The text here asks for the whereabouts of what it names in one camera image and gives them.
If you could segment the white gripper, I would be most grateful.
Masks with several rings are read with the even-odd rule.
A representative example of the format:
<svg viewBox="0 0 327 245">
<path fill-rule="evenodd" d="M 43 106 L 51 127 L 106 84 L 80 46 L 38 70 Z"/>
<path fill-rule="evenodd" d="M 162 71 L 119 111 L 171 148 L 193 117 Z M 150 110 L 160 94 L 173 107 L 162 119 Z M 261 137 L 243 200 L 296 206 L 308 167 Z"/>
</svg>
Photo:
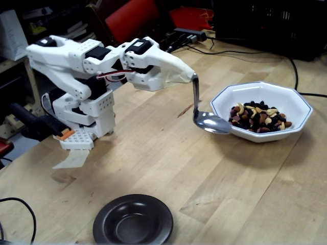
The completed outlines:
<svg viewBox="0 0 327 245">
<path fill-rule="evenodd" d="M 127 73 L 127 81 L 136 89 L 157 91 L 192 80 L 194 70 L 172 54 L 162 54 L 161 68 L 159 44 L 150 37 L 135 38 L 121 44 L 120 48 L 121 64 L 124 69 L 131 70 Z"/>
</svg>

